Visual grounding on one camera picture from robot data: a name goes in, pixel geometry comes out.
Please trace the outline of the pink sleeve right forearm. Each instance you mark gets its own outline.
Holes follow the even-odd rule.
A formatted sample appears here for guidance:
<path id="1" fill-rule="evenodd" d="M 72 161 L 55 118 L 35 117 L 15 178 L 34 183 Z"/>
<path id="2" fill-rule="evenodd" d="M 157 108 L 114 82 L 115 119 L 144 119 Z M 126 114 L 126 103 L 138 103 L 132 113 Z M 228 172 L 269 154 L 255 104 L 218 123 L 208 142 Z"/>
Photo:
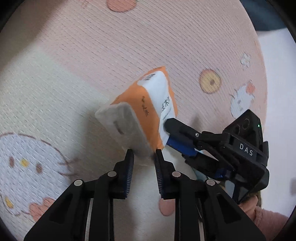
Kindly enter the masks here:
<path id="1" fill-rule="evenodd" d="M 285 226 L 288 217 L 260 207 L 255 208 L 255 225 L 264 234 L 266 240 L 273 240 Z"/>

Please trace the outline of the person's right hand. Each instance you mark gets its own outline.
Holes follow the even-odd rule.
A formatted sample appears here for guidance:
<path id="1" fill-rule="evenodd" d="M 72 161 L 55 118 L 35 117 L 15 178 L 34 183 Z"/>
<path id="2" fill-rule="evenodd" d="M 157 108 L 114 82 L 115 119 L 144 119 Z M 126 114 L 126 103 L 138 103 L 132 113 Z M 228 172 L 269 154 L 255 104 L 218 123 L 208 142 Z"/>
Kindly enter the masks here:
<path id="1" fill-rule="evenodd" d="M 247 214 L 247 216 L 254 221 L 256 218 L 256 206 L 258 203 L 257 196 L 253 195 L 248 197 L 244 202 L 239 204 L 239 207 Z"/>

